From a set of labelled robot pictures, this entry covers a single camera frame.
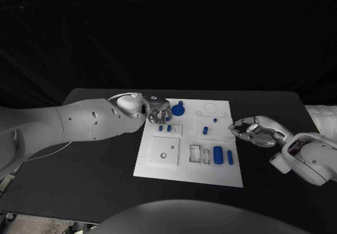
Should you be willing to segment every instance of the gray floor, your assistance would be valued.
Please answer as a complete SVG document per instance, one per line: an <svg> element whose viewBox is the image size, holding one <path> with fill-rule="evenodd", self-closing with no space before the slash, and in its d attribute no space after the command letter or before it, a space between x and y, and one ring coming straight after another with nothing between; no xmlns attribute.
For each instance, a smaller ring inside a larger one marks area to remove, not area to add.
<svg viewBox="0 0 337 234"><path fill-rule="evenodd" d="M18 215L16 219L11 224L6 225L2 234L61 234L68 225L74 222L42 218L28 215Z"/></svg>

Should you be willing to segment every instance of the white platform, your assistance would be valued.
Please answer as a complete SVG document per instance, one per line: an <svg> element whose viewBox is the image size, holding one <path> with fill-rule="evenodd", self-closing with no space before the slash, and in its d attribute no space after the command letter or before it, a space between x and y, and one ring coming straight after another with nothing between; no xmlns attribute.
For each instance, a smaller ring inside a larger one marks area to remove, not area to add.
<svg viewBox="0 0 337 234"><path fill-rule="evenodd" d="M146 122L134 176L242 188L235 136L228 129L232 123L229 102L169 99L170 105L178 105L181 100L185 114L173 116L162 125L162 131L157 124ZM209 128L206 135L202 133L204 127ZM193 147L191 150L191 146L201 146L201 163L191 162L192 152L193 161L198 161L198 149ZM214 161L215 146L224 148L225 163L221 165ZM204 150L209 152L209 164L204 160ZM228 150L232 151L234 165L228 164Z"/></svg>

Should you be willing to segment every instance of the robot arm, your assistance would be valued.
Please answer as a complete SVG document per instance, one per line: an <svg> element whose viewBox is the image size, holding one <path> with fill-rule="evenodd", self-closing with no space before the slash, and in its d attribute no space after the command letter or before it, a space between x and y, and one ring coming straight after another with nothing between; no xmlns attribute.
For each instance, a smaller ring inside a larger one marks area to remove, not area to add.
<svg viewBox="0 0 337 234"><path fill-rule="evenodd" d="M307 182L323 185L337 181L337 143L317 133L297 135L271 118L257 116L237 121L229 129L237 137L260 147L283 147L270 162L286 174L293 170Z"/></svg>
<svg viewBox="0 0 337 234"><path fill-rule="evenodd" d="M169 101L140 93L121 94L110 100L83 100L60 107L2 108L0 179L49 146L132 133L147 118L152 123L163 123L166 112L172 118Z"/></svg>

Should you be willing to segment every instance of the black curtain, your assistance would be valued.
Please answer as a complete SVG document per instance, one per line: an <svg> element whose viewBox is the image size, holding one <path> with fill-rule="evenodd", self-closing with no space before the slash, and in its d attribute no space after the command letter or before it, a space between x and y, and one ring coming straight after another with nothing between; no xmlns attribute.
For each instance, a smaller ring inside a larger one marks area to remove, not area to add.
<svg viewBox="0 0 337 234"><path fill-rule="evenodd" d="M0 106L74 88L294 91L337 104L337 4L0 1Z"/></svg>

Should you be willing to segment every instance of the black table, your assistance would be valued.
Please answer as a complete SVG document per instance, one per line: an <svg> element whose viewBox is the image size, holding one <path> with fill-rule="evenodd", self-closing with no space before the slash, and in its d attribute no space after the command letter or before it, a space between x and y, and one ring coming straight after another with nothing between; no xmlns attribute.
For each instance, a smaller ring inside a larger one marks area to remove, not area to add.
<svg viewBox="0 0 337 234"><path fill-rule="evenodd" d="M166 98L229 100L234 120L270 116L294 132L317 132L291 92L75 89L64 104L142 92ZM195 199L251 210L313 233L336 233L337 183L322 187L270 164L280 147L237 140L244 188L134 177L143 128L91 142L74 142L55 155L24 164L0 198L0 210L91 223L123 210L165 199Z"/></svg>

